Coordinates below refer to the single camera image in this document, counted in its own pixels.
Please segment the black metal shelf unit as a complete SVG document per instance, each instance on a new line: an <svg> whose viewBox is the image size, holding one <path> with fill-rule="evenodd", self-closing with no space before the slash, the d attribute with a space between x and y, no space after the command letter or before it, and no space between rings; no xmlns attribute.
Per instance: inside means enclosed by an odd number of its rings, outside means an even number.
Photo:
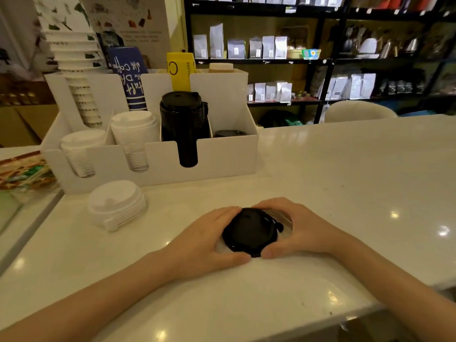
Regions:
<svg viewBox="0 0 456 342"><path fill-rule="evenodd" d="M437 22L449 22L456 23L456 14L449 15L448 12L442 13L438 9L433 9L431 11L419 11L419 12L408 12L405 10L390 10L390 9L354 9L351 6L352 0L343 1L341 7L333 7L332 10L330 7L317 7L317 6L306 6L306 5L275 5L275 4L253 4L253 3L244 3L244 2L227 2L227 1L211 1L211 0L183 0L184 2L184 12L185 12L185 26L187 33L187 40L189 41L189 52L193 52L193 43L192 43L192 29L191 29L191 16L192 15L216 15L216 16L252 16L252 17L291 17L291 18L310 18L316 19L316 31L314 45L320 46L322 41L323 27L328 19L337 20L338 23L335 25L334 34L339 36L335 39L332 53L329 58L322 58L320 56L317 60L304 60L304 59L196 59L198 65L208 65L212 62L228 62L228 63L239 63L239 64L262 64L262 65L272 65L272 64L283 64L288 62L291 64L307 64L308 66L313 65L310 70L308 70L306 76L306 86L305 89L309 90L311 85L311 78L315 74L315 67L327 67L327 72L325 75L325 80L323 81L322 93L328 91L330 74L333 74L334 67L342 64L350 63L381 63L381 62L399 62L403 60L408 63L418 63L419 57L418 53L414 53L413 56L407 58L395 58L395 59L364 59L364 58L355 58L349 57L349 54L341 54L339 50L342 48L342 33L346 26L347 20L368 20L368 21L399 21L399 22L413 22L418 21L424 24L424 28L421 30L421 42L419 42L419 48L422 49L424 45L425 35L431 29L431 26ZM443 54L442 58L439 60L428 60L425 59L421 62L430 62L430 63L439 63L436 72L432 75L427 90L421 95L388 95L384 98L377 99L367 99L367 101L386 101L386 100L402 100L405 99L419 99L420 108L424 108L426 101L431 99L448 99L452 102L456 102L456 94L431 94L431 90L436 84L437 78L439 77L445 64L456 63L456 59L449 59L450 52L453 48L456 47L456 34L451 38L448 44L448 50ZM331 104L337 102L336 100L325 100L326 97L320 97L316 100L293 100L290 103L280 103L280 102L249 102L247 106L249 108L269 108L269 107L286 107L286 106L299 106L300 115L305 111L307 105L316 105L318 106L316 111L316 116L314 122L320 121L320 116L322 114L322 109L325 104Z"/></svg>

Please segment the row of small white bags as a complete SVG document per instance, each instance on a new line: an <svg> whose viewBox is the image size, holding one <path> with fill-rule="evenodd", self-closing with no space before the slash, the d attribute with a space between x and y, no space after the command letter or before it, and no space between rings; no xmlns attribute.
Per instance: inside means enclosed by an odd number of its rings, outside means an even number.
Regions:
<svg viewBox="0 0 456 342"><path fill-rule="evenodd" d="M247 85L247 103L291 103L293 85L286 81L271 81Z"/></svg>

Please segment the tall stack of white lids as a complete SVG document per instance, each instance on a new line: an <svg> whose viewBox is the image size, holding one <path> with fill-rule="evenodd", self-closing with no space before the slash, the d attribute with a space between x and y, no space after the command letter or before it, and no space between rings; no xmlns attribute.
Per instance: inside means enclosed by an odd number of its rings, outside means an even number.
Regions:
<svg viewBox="0 0 456 342"><path fill-rule="evenodd" d="M147 110L119 113L111 119L111 131L123 148L129 168L134 172L147 171L145 144L160 141L156 117Z"/></svg>

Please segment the person's left forearm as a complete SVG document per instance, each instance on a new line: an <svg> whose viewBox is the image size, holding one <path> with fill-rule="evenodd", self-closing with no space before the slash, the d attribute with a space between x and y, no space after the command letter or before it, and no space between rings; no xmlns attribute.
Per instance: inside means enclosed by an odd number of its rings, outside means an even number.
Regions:
<svg viewBox="0 0 456 342"><path fill-rule="evenodd" d="M129 265L0 331L0 342L88 341L107 324L173 279L170 248Z"/></svg>

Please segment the small stack of black lids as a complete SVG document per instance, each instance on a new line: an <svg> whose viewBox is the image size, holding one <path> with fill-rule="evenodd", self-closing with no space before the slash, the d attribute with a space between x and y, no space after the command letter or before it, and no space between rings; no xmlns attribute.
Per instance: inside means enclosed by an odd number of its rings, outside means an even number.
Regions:
<svg viewBox="0 0 456 342"><path fill-rule="evenodd" d="M252 258L261 256L262 250L278 240L284 225L258 208L242 208L222 233L225 245L232 252L243 252Z"/></svg>

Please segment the row of dark jars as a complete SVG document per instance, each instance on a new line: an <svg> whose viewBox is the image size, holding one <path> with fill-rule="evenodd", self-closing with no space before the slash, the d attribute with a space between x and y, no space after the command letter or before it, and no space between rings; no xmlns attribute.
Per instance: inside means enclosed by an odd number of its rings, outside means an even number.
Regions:
<svg viewBox="0 0 456 342"><path fill-rule="evenodd" d="M374 96L422 95L425 92L425 81L393 80L383 78L374 89Z"/></svg>

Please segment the clear plastic sleeve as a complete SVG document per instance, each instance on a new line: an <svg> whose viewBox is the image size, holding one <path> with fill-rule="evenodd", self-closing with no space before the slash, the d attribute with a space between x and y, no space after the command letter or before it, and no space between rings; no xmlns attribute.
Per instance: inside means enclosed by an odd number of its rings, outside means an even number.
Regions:
<svg viewBox="0 0 456 342"><path fill-rule="evenodd" d="M286 239L292 234L292 221L287 214L271 209L265 209L263 211L269 214L277 223L281 223L283 225L282 232L277 231L277 241Z"/></svg>

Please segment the loose stack of white lids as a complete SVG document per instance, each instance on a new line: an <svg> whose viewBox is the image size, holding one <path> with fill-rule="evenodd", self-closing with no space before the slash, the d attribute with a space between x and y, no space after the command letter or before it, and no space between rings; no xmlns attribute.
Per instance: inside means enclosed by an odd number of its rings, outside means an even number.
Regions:
<svg viewBox="0 0 456 342"><path fill-rule="evenodd" d="M137 184L117 180L94 189L88 196L87 209L93 224L114 232L145 212L147 203Z"/></svg>

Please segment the group of metal kettles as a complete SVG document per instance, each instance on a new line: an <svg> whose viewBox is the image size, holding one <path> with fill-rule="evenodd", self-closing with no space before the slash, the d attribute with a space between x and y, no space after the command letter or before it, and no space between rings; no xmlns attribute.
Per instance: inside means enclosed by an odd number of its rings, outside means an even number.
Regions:
<svg viewBox="0 0 456 342"><path fill-rule="evenodd" d="M346 59L412 58L418 51L420 35L411 29L348 27L338 54Z"/></svg>

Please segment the brown cardboard box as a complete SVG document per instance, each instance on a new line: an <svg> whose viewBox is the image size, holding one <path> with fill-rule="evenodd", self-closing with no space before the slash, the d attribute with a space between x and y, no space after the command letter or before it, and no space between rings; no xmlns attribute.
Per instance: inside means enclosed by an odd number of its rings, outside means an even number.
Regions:
<svg viewBox="0 0 456 342"><path fill-rule="evenodd" d="M0 148L40 145L58 112L56 104L0 107Z"/></svg>

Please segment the illustrated wall poster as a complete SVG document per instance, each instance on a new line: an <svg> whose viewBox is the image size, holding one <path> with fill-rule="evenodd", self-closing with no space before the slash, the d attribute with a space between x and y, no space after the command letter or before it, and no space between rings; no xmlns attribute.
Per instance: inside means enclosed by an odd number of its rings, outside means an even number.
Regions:
<svg viewBox="0 0 456 342"><path fill-rule="evenodd" d="M82 0L104 53L135 46L149 69L166 68L171 51L165 0Z"/></svg>

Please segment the row of silver coffee bags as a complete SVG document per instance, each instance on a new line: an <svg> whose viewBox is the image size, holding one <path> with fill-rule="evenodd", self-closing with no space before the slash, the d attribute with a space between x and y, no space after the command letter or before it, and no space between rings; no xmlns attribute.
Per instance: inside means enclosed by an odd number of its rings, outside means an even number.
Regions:
<svg viewBox="0 0 456 342"><path fill-rule="evenodd" d="M195 59L274 60L288 57L288 37L267 35L248 40L227 38L222 23L209 27L209 34L193 34Z"/></svg>

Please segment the white rounded chair back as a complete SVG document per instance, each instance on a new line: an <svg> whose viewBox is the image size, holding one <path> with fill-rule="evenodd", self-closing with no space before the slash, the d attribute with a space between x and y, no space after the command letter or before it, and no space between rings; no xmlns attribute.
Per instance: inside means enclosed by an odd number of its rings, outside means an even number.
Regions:
<svg viewBox="0 0 456 342"><path fill-rule="evenodd" d="M360 100L339 101L325 112L324 123L393 119L398 115L385 106Z"/></svg>

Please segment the person's right hand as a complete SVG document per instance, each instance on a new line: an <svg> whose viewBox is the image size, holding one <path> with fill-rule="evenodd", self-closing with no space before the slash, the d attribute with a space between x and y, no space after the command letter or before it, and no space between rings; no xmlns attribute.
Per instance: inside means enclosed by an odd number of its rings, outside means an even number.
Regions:
<svg viewBox="0 0 456 342"><path fill-rule="evenodd" d="M334 255L338 244L347 234L316 215L310 209L284 197L259 202L253 206L271 209L288 215L292 221L292 234L287 241L287 255L297 252L329 253Z"/></svg>

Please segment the person's right forearm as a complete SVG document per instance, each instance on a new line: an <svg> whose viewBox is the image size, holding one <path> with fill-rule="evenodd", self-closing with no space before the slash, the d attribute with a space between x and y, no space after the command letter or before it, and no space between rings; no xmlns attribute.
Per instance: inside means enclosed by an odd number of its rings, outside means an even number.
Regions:
<svg viewBox="0 0 456 342"><path fill-rule="evenodd" d="M359 239L334 232L331 253L421 342L456 342L456 303Z"/></svg>

